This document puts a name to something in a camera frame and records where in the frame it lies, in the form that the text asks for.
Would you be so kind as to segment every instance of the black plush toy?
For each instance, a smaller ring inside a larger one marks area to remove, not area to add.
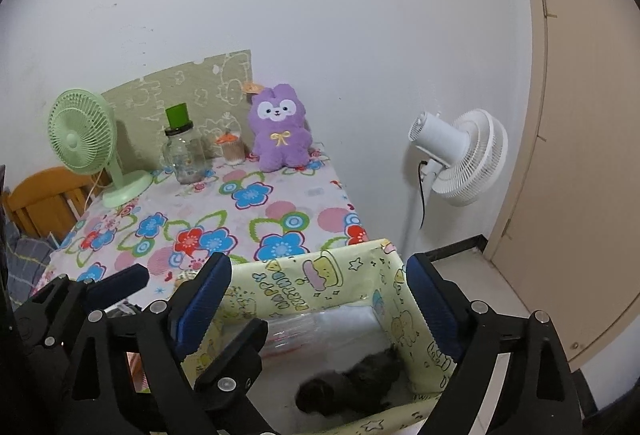
[[[385,408],[382,400],[401,370],[402,360],[394,347],[367,355],[351,370],[323,372],[300,385],[296,406],[325,417],[345,410],[373,415]]]

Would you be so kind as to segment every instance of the floral tablecloth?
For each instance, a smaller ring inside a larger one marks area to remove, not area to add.
[[[141,263],[149,284],[129,300],[146,306],[169,298],[180,273],[216,251],[245,263],[368,240],[321,144],[304,168],[263,173],[256,160],[230,167],[214,159],[190,186],[156,171],[149,189],[117,209],[98,198],[52,253],[38,288],[63,273],[98,281]]]

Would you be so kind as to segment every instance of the green desk fan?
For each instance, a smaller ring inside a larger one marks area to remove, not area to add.
[[[116,121],[104,97],[82,89],[63,92],[49,112],[49,142],[69,170],[93,175],[106,169],[113,181],[102,192],[102,203],[117,208],[151,184],[151,174],[123,174],[116,152]]]

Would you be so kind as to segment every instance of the white fan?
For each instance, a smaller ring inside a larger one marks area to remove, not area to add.
[[[423,112],[409,130],[409,141],[430,160],[420,163],[418,194],[402,241],[404,258],[413,254],[431,190],[454,206],[475,202],[498,178],[508,148],[502,123],[479,109],[463,114],[452,125]]]

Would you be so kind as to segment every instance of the door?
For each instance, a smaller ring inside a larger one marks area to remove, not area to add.
[[[575,367],[640,293],[640,10],[545,2],[540,128],[492,262]]]

